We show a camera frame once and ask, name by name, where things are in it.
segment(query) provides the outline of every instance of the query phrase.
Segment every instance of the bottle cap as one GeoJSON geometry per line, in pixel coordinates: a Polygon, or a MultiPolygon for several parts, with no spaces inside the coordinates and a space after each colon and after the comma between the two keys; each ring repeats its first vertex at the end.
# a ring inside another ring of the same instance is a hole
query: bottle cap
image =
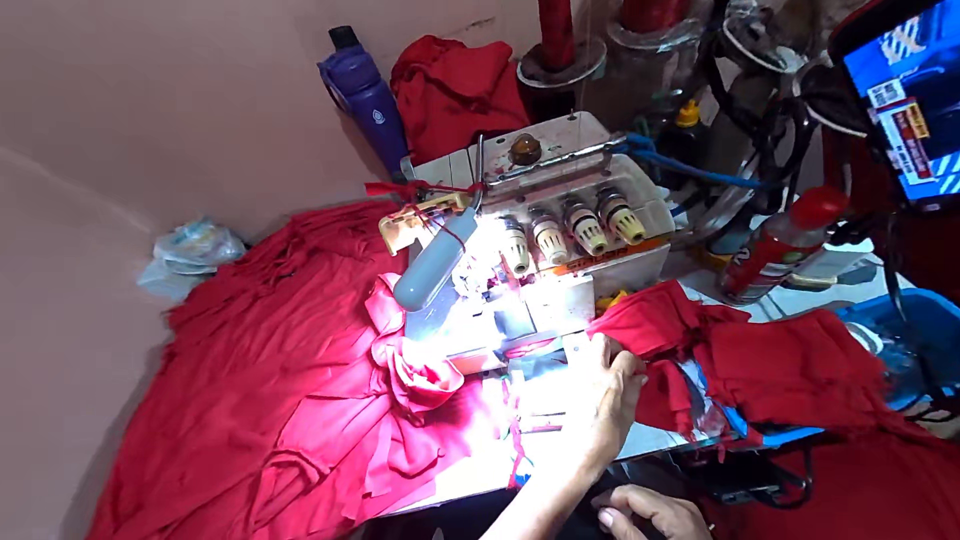
{"type": "Polygon", "coordinates": [[[692,128],[700,123],[700,107],[697,100],[691,99],[677,114],[677,127],[692,128]]]}
{"type": "Polygon", "coordinates": [[[843,191],[829,185],[812,187],[790,207],[790,222],[803,231],[815,231],[833,223],[847,209],[850,200],[843,191]]]}
{"type": "Polygon", "coordinates": [[[338,51],[348,47],[354,47],[360,44],[357,34],[353,32],[351,26],[338,26],[326,31],[330,34],[330,40],[333,41],[333,47],[338,51]]]}

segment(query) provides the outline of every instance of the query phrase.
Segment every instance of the purple water bottle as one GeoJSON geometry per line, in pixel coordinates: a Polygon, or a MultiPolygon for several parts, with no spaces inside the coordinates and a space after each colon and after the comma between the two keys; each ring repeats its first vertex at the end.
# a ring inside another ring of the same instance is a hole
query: purple water bottle
{"type": "Polygon", "coordinates": [[[402,181],[400,160],[407,155],[407,141],[394,94],[352,28],[338,26],[329,34],[336,51],[317,62],[326,90],[337,107],[360,125],[394,180],[402,181]]]}

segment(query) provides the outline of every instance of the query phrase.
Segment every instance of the table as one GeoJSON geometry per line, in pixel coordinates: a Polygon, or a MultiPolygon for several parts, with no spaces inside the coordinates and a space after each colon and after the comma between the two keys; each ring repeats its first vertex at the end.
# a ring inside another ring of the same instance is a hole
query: table
{"type": "MultiPolygon", "coordinates": [[[[883,279],[882,261],[874,256],[868,256],[865,261],[867,264],[876,266],[877,270],[874,278],[869,282],[857,285],[838,284],[822,292],[806,292],[777,287],[757,303],[739,309],[751,314],[751,322],[762,323],[792,317],[819,307],[838,309],[852,306],[885,295],[887,289],[883,279]]],[[[700,300],[705,304],[720,304],[716,300],[719,298],[715,287],[716,275],[701,268],[685,253],[670,254],[663,267],[661,278],[663,280],[677,279],[691,300],[700,300]]],[[[913,284],[904,278],[900,278],[900,286],[908,288],[912,287],[913,284]]],[[[564,336],[564,352],[568,359],[572,361],[572,356],[585,352],[587,343],[587,337],[583,332],[564,336]]],[[[692,360],[684,368],[696,369],[692,360]]],[[[563,395],[563,389],[558,386],[575,383],[573,380],[565,380],[564,372],[565,369],[558,368],[546,373],[544,377],[547,377],[547,379],[537,378],[529,381],[529,385],[533,385],[535,381],[544,382],[545,386],[549,386],[555,391],[540,392],[541,397],[539,398],[536,397],[536,392],[533,398],[524,393],[524,401],[528,406],[540,406],[546,409],[553,406],[552,404],[545,404],[544,401],[549,401],[550,395],[563,395]]],[[[491,400],[502,401],[499,379],[489,378],[484,380],[484,384],[485,392],[490,391],[491,400]]],[[[536,467],[538,459],[545,458],[551,453],[559,440],[559,436],[558,431],[525,433],[523,435],[523,448],[534,467],[536,467]]],[[[689,441],[675,431],[658,430],[634,423],[627,436],[627,442],[617,459],[630,459],[665,451],[688,450],[708,446],[714,442],[716,442],[714,437],[700,431],[695,431],[693,440],[689,441]]],[[[433,496],[410,504],[394,513],[411,512],[507,487],[513,469],[513,453],[512,441],[509,438],[476,445],[472,449],[470,457],[460,460],[436,476],[434,480],[436,493],[433,496]]]]}

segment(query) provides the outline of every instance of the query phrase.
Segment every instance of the red bottle cap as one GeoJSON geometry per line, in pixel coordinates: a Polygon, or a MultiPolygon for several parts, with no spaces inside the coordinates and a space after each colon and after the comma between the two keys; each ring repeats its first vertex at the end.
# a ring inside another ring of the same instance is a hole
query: red bottle cap
{"type": "Polygon", "coordinates": [[[843,191],[829,185],[813,187],[804,192],[788,212],[790,222],[803,231],[826,227],[847,209],[850,199],[843,191]]]}

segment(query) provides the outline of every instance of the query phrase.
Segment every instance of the sewing machine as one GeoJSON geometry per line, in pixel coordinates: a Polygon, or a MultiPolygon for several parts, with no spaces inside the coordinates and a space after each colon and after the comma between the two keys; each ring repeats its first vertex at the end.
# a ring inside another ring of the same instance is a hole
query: sewing machine
{"type": "MultiPolygon", "coordinates": [[[[577,112],[417,167],[415,178],[431,184],[482,182],[486,190],[472,200],[464,192],[427,193],[417,209],[381,222],[393,253],[415,248],[407,275],[434,273],[440,282],[417,283],[437,290],[422,308],[407,306],[407,337],[475,373],[505,365],[510,351],[582,331],[598,298],[656,282],[673,218],[664,191],[632,159],[610,152],[616,142],[590,113],[577,112]],[[472,207],[475,232],[457,233],[463,216],[456,214],[472,207]],[[443,260],[418,267],[435,238],[447,242],[437,246],[443,260]],[[466,252],[445,275],[461,241],[466,252]]],[[[405,297],[397,298],[403,305],[405,297]]]]}

